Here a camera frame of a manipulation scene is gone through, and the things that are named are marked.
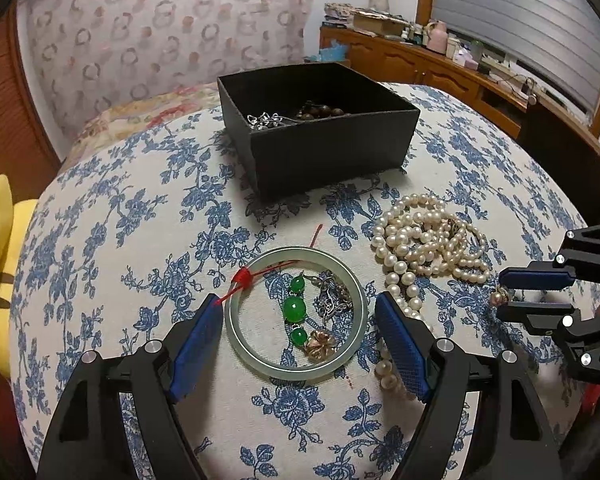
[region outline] pearl necklace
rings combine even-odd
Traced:
[[[427,211],[411,213],[411,208],[418,206]],[[387,270],[386,290],[405,316],[423,321],[430,331],[432,326],[420,313],[422,300],[420,288],[415,285],[416,275],[451,275],[477,285],[483,285],[491,276],[488,265],[480,259],[486,252],[486,236],[472,224],[447,212],[445,207],[446,202],[435,196],[403,196],[376,220],[371,239],[376,258]],[[475,253],[467,249],[470,234],[479,245]],[[402,297],[403,288],[408,300]],[[385,390],[398,387],[403,392],[404,385],[392,372],[394,366],[382,342],[381,357],[376,365],[381,387]]]

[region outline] window blind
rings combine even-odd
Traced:
[[[433,0],[431,15],[521,59],[595,110],[600,19],[586,0]]]

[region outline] open jewelry box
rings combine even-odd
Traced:
[[[339,63],[261,68],[218,78],[224,124],[263,202],[400,168],[420,110]],[[295,119],[307,100],[350,115],[252,129],[264,112]]]

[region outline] blue floral pattern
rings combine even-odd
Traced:
[[[565,434],[578,411],[580,385],[565,374],[550,338],[500,323],[488,295],[500,269],[551,258],[564,230],[584,221],[489,121],[439,90],[388,86],[422,111],[401,170],[263,205],[222,129],[221,109],[214,108],[131,136],[49,186],[26,235],[11,303],[11,386],[34,463],[82,352],[130,354],[164,337],[173,323],[193,316],[208,293],[222,296],[248,261],[272,248],[307,245],[323,224],[317,247],[356,273],[370,304],[355,357],[323,380],[289,383],[247,370],[223,336],[207,375],[177,406],[180,421],[202,467],[218,478],[389,478],[422,406],[382,392],[373,372],[380,359],[373,303],[384,274],[368,242],[382,211],[404,194],[424,191],[487,235],[485,260],[493,267],[482,287],[418,278],[422,313],[434,334],[453,338],[467,352],[514,348],[542,384],[554,433]],[[280,313],[293,275],[283,269],[258,280],[244,315],[248,333],[269,358],[303,365],[306,357],[289,342]],[[577,283],[560,294],[584,316],[600,304],[599,285]],[[321,327],[309,287],[305,299],[306,326]],[[342,341],[350,325],[344,312],[327,328]],[[473,431],[470,397],[447,465],[450,480],[460,475]],[[121,395],[121,404],[136,471],[151,479],[132,397]]]

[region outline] green gemstone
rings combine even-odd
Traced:
[[[293,329],[291,331],[291,334],[289,334],[289,337],[291,339],[291,342],[296,346],[304,345],[307,339],[309,339],[309,336],[306,334],[304,328],[302,327]]]
[[[282,304],[282,315],[289,323],[300,323],[306,316],[304,300],[298,296],[289,296]]]
[[[302,276],[296,276],[291,280],[291,285],[289,285],[289,291],[298,294],[304,290],[304,278]]]

